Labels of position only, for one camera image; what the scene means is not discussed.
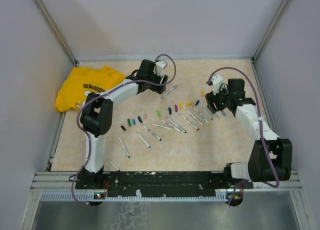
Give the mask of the grey capped pen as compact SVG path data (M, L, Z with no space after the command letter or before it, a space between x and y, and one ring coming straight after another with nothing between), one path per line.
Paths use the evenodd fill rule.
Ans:
M165 92L162 96L161 96L161 98L163 99L163 98L165 98L167 95L169 95L172 91L174 91L176 88L178 87L178 85L176 84L176 85L174 85L172 88L170 88L167 92Z

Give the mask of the light green capped pen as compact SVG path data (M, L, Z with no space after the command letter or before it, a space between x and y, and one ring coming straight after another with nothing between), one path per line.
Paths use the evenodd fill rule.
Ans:
M155 124L155 123L152 123L152 125L155 126L155 127L158 127L158 128L162 128L162 129L166 129L166 130L172 130L171 127L167 127L167 126L164 126L164 125Z

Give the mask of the black capped pen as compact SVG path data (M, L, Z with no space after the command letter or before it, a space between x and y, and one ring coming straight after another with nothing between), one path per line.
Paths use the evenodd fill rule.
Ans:
M115 168L115 170L116 170L117 172L120 171L120 168L119 168L112 160L110 160L110 159L107 159L107 160L108 160L108 162Z

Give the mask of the navy capped pen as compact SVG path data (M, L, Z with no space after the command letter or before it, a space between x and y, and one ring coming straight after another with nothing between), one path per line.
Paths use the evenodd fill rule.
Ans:
M204 111L204 113L205 113L211 120L214 119L213 116L212 116L212 114L209 113L204 107L202 107L202 110Z

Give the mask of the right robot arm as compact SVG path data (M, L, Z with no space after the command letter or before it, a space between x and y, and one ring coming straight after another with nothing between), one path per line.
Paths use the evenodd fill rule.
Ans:
M289 139L277 135L258 113L258 106L246 97L245 81L230 78L227 83L220 75L213 75L207 82L213 90L205 95L207 108L212 112L228 109L244 126L253 141L248 162L226 165L223 182L235 188L241 179L252 182L287 181L291 177L293 145Z

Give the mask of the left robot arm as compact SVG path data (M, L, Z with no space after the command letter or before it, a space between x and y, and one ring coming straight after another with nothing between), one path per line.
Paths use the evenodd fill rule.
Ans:
M85 134L86 159L76 176L76 189L98 189L104 182L104 141L113 121L113 110L123 101L146 90L162 94L166 90L168 76L164 74L167 62L144 59L121 83L101 93L90 93L79 121Z

